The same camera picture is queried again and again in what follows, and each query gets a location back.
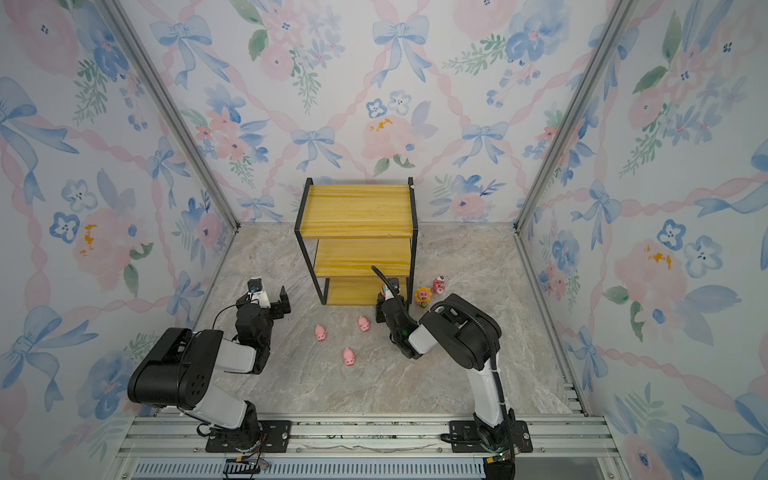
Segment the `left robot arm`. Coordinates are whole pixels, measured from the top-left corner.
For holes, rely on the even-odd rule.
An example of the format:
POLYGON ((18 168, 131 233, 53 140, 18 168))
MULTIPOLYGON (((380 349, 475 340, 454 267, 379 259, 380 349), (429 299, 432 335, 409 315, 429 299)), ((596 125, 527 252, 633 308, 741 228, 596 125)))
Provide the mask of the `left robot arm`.
POLYGON ((261 374, 271 354, 274 322, 289 314, 291 305, 285 289, 271 301, 262 280, 252 278, 232 308, 236 314, 232 340, 213 327, 167 329, 132 373, 127 395, 134 403, 175 407, 196 419, 207 428, 203 436, 213 451, 251 453, 269 437, 266 427, 253 402, 214 385, 213 376, 218 371, 261 374))

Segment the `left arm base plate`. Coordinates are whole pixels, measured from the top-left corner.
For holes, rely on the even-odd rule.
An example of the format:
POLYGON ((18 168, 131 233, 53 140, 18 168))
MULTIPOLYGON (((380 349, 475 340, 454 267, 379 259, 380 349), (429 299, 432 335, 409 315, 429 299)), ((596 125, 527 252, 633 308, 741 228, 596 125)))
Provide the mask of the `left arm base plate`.
POLYGON ((238 429, 213 427, 205 438, 206 453, 285 453, 291 437, 289 420, 260 420, 238 429))

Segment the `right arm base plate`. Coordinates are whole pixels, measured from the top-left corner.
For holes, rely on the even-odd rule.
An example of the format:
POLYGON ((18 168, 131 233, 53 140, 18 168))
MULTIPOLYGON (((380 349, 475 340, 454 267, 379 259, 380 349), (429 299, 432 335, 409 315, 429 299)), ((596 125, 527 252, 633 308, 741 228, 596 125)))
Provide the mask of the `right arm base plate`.
POLYGON ((534 449, 527 423, 514 419, 495 427, 480 420, 450 421, 449 431, 441 434, 440 440, 449 443, 454 453, 501 454, 512 450, 517 454, 534 449))

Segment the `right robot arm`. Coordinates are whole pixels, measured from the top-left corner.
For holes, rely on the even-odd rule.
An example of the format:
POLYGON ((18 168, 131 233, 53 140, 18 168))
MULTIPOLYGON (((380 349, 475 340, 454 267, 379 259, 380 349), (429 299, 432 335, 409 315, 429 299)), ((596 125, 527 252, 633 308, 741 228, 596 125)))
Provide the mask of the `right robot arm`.
POLYGON ((414 320, 401 296, 380 293, 376 321, 389 329, 390 341, 409 359, 439 346, 467 373, 474 398, 473 418, 480 444, 489 452, 512 450, 511 414, 498 368, 499 324, 457 294, 414 320))

